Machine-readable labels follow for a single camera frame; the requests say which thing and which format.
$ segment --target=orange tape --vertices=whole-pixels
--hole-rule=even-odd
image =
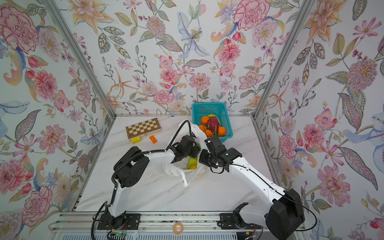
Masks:
[[[173,225],[173,233],[176,234],[176,235],[180,235],[180,234],[183,233],[183,225],[180,222],[177,222],[177,223],[175,223],[175,225]]]

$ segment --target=white plastic bag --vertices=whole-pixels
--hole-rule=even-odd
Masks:
[[[198,143],[200,145],[201,150],[207,149],[207,146],[204,142],[204,140],[207,137],[205,136],[204,132],[200,130],[199,126],[191,123],[191,130],[195,134],[195,136],[196,136],[195,141],[196,141],[196,143]],[[176,136],[173,143],[180,142],[181,138],[185,135],[189,135],[189,125],[187,122],[180,129],[180,132]],[[200,150],[199,154],[197,155],[197,159],[200,158],[201,150]],[[164,171],[170,176],[174,176],[174,177],[178,177],[178,178],[182,179],[184,187],[188,187],[192,183],[192,180],[194,179],[194,177],[196,177],[199,174],[202,174],[205,170],[205,166],[199,162],[197,162],[197,168],[196,169],[187,169],[188,162],[189,162],[189,156],[183,158],[181,161],[178,161],[178,162],[175,162],[172,164],[166,163],[166,164],[164,164]]]

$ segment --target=teal plastic basket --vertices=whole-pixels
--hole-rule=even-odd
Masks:
[[[225,137],[219,137],[221,142],[225,142],[233,136],[231,122],[224,103],[194,103],[192,104],[192,123],[201,125],[201,118],[209,114],[218,117],[220,125],[225,127]]]

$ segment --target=floral wallpaper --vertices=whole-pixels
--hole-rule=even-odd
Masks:
[[[117,114],[251,114],[299,0],[57,0]]]
[[[40,1],[0,1],[1,240],[48,237],[111,124],[72,56]]]
[[[384,239],[383,8],[316,0],[257,116],[313,240]]]

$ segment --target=white marble table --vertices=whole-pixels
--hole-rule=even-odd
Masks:
[[[132,147],[142,150],[166,148],[179,123],[192,117],[157,117],[162,131],[155,133],[157,143],[149,137],[133,145],[125,127],[153,117],[117,117],[76,211],[97,211],[104,201],[110,201],[113,191],[111,176],[115,163]],[[243,154],[264,176],[272,179],[262,148],[249,116],[230,117],[233,137],[224,144]],[[257,204],[258,197],[237,177],[226,171],[214,174],[206,168],[204,174],[185,188],[181,179],[167,175],[162,164],[148,167],[133,186],[126,201],[127,211],[232,211],[243,202]]]

